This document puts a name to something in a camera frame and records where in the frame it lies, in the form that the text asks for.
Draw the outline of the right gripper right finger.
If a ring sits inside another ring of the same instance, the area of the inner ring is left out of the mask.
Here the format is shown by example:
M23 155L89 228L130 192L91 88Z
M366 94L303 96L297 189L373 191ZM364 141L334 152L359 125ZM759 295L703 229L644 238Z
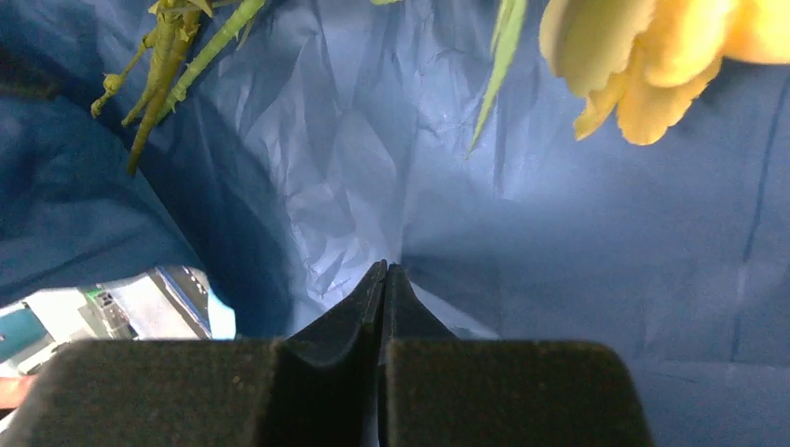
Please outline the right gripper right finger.
M384 446L650 446L632 377L608 346L454 335L405 270L384 283Z

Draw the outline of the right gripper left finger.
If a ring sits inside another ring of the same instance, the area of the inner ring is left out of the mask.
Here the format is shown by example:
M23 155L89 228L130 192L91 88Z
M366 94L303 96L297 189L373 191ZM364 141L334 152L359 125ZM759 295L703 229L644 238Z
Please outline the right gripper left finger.
M385 261L287 338L84 341L57 354L5 446L363 446Z

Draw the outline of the blue wrapping paper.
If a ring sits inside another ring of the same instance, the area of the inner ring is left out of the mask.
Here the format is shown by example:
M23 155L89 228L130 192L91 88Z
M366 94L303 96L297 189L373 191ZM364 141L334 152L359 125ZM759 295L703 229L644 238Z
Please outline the blue wrapping paper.
M215 335L293 333L403 264L456 333L585 339L628 364L660 446L789 442L789 71L726 62L653 146L538 53L533 1L475 151L492 1L271 1L156 129L140 172L102 79L145 1L5 1L1 44L58 81L1 101L1 299L190 264Z

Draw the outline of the yellow flower stem bunch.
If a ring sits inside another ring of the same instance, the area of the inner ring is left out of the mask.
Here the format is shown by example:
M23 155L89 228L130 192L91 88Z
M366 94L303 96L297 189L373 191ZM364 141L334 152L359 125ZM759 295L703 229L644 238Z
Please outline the yellow flower stem bunch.
M550 1L538 29L553 76L585 101L577 140L611 116L622 137L650 145L676 125L724 60L789 61L785 1Z

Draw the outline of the artificial flower bunch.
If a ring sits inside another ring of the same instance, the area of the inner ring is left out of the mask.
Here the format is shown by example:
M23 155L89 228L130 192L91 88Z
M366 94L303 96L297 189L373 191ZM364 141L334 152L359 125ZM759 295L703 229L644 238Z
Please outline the artificial flower bunch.
M149 8L156 17L154 28L143 37L121 73L104 76L103 94L90 106L91 115L97 117L124 85L134 65L146 51L151 52L143 91L121 122L124 127L139 123L129 149L128 175L133 176L137 171L152 129L185 100L188 89L231 39L236 38L240 45L244 44L256 15L265 5L266 0L239 1L230 18L191 61L186 60L187 52L200 30L202 18L213 16L214 3L204 0L156 1Z

